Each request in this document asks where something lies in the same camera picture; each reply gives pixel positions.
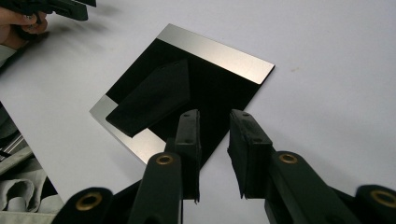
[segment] white table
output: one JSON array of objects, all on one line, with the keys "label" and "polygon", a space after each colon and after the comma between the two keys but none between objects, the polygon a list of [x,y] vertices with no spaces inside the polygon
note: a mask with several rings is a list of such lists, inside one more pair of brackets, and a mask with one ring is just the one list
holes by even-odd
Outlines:
[{"label": "white table", "polygon": [[[114,193],[145,165],[89,110],[168,24],[276,64],[246,111],[275,149],[303,156],[332,187],[396,189],[393,1],[98,0],[90,19],[49,16],[49,36],[0,75],[0,101],[64,200]],[[186,223],[266,223],[240,200],[228,136],[201,172]]]}]

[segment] white surface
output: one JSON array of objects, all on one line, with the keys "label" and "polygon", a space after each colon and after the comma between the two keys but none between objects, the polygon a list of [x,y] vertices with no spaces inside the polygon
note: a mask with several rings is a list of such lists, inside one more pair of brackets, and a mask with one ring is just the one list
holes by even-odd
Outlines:
[{"label": "white surface", "polygon": [[[331,186],[396,189],[394,1],[98,0],[90,20],[49,16],[49,36],[0,75],[0,101],[64,200],[117,192],[144,165],[89,113],[168,24],[276,64],[247,112],[277,150],[302,155]],[[226,138],[201,172],[186,223],[265,223],[240,200]]]}]

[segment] brass ring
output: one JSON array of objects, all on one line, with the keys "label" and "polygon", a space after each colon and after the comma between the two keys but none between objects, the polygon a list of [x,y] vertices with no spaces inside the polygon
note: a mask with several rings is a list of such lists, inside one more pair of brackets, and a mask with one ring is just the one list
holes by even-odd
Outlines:
[{"label": "brass ring", "polygon": [[396,196],[394,194],[391,194],[384,190],[376,189],[371,191],[370,195],[376,202],[381,203],[382,205],[385,205],[387,207],[396,208]]},{"label": "brass ring", "polygon": [[168,155],[161,155],[155,160],[160,165],[167,165],[173,162],[173,157]]},{"label": "brass ring", "polygon": [[102,199],[100,192],[89,192],[77,201],[76,208],[78,211],[89,211],[96,207]]},{"label": "brass ring", "polygon": [[297,163],[297,158],[291,154],[285,153],[279,156],[279,159],[288,164]]}]

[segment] silver metal plate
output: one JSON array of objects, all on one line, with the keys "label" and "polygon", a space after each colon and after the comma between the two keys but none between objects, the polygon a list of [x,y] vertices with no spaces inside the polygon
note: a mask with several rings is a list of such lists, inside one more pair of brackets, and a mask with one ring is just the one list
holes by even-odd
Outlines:
[{"label": "silver metal plate", "polygon": [[[271,63],[172,24],[167,25],[157,36],[157,39],[183,49],[188,53],[194,54],[257,84],[262,84],[274,68],[274,65]],[[112,133],[124,146],[130,149],[142,162],[147,164],[151,156],[163,151],[165,142],[149,129],[131,138],[108,123],[106,116],[117,106],[117,103],[104,95],[90,112],[103,127]]]}]

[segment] hand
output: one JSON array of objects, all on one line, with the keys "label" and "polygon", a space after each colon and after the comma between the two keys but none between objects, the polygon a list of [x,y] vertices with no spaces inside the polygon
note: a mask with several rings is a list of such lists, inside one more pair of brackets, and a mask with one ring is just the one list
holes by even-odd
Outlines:
[{"label": "hand", "polygon": [[26,44],[26,40],[21,39],[15,32],[12,24],[20,25],[22,30],[38,35],[47,29],[47,14],[39,12],[41,24],[36,24],[36,15],[24,16],[17,12],[0,7],[0,44],[12,49],[19,49]]}]

